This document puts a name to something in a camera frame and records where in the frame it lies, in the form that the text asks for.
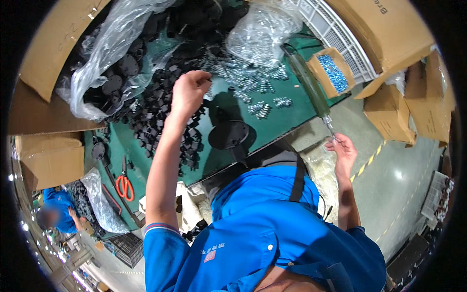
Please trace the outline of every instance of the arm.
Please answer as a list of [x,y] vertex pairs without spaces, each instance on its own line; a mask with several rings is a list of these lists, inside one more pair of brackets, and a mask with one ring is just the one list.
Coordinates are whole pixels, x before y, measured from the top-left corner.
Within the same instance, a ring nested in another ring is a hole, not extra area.
[[165,120],[146,184],[146,224],[178,226],[174,206],[180,143],[188,119],[199,109],[211,86],[209,78],[207,72],[190,71],[175,82],[172,110]]
[[325,146],[328,151],[334,151],[337,155],[336,168],[334,169],[339,188],[337,226],[342,230],[347,230],[361,225],[354,190],[350,181],[350,171],[357,158],[357,149],[355,149],[349,137],[341,133],[336,133],[335,137],[336,139],[333,139]]
[[73,219],[73,222],[75,223],[76,230],[78,232],[81,231],[83,229],[83,226],[81,225],[81,222],[79,221],[79,218],[76,215],[76,212],[75,212],[75,210],[73,210],[72,207],[68,207],[68,214]]

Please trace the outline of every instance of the scissors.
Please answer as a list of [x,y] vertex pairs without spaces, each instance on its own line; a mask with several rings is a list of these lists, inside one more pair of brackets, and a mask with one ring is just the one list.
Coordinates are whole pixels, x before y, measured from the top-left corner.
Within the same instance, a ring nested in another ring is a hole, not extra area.
[[121,175],[117,177],[116,181],[117,193],[120,197],[125,198],[128,202],[131,202],[134,199],[134,191],[133,186],[127,177],[127,160],[125,159],[125,154],[123,155],[121,169]]

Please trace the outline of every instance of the cardboard box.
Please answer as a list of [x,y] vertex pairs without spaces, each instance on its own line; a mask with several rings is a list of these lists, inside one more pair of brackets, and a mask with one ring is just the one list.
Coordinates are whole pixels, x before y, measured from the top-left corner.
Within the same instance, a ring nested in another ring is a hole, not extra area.
[[429,55],[435,41],[407,0],[325,0],[365,50],[378,78],[355,99],[376,92],[387,77]]
[[78,132],[103,126],[73,116],[70,106],[56,94],[48,104],[21,80],[16,84],[8,121],[9,135]]
[[99,283],[98,288],[99,288],[99,290],[101,290],[103,292],[106,292],[107,290],[109,290],[109,287],[106,284],[104,284],[103,282]]
[[59,0],[37,30],[20,68],[20,78],[46,102],[81,34],[110,0]]
[[104,249],[104,244],[102,241],[98,241],[96,245],[94,245],[95,248],[97,248],[99,251],[102,251]]
[[[333,59],[334,64],[336,64],[336,66],[341,70],[342,74],[344,74],[344,76],[346,77],[348,87],[344,92],[337,93],[336,88],[334,87],[328,75],[324,71],[323,66],[321,66],[321,64],[319,63],[318,57],[323,55],[329,55]],[[313,56],[308,60],[306,64],[308,65],[308,68],[313,73],[315,78],[321,84],[321,87],[323,87],[323,90],[326,93],[327,98],[329,99],[347,93],[355,86],[355,79],[352,75],[352,70],[350,69],[350,66],[345,62],[344,57],[334,47],[325,48],[324,50],[313,54]]]
[[386,140],[415,143],[415,132],[409,128],[409,108],[395,85],[382,84],[365,99],[363,112]]
[[15,145],[24,184],[42,190],[84,175],[84,147],[79,133],[16,136]]
[[428,56],[426,66],[422,62],[410,66],[406,76],[405,101],[418,134],[445,145],[449,142],[454,98],[442,78],[438,53]]
[[91,224],[89,223],[89,221],[86,221],[86,222],[83,222],[83,230],[89,234],[89,235],[93,235],[94,234],[94,229],[92,228]]

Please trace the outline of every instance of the blue shirt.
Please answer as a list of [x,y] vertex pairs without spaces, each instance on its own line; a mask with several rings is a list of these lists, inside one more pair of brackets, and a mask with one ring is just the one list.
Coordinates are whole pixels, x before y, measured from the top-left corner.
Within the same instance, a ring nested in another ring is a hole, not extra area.
[[386,265],[363,227],[343,231],[317,213],[308,176],[300,203],[288,201],[296,167],[249,171],[212,202],[213,223],[191,247],[167,224],[146,227],[147,291],[252,291],[275,264],[328,291],[381,291]]
[[44,205],[42,208],[57,210],[59,213],[57,225],[52,227],[56,227],[58,231],[63,233],[76,233],[75,221],[68,213],[68,207],[75,209],[70,195],[66,191],[56,192],[53,188],[44,190]]

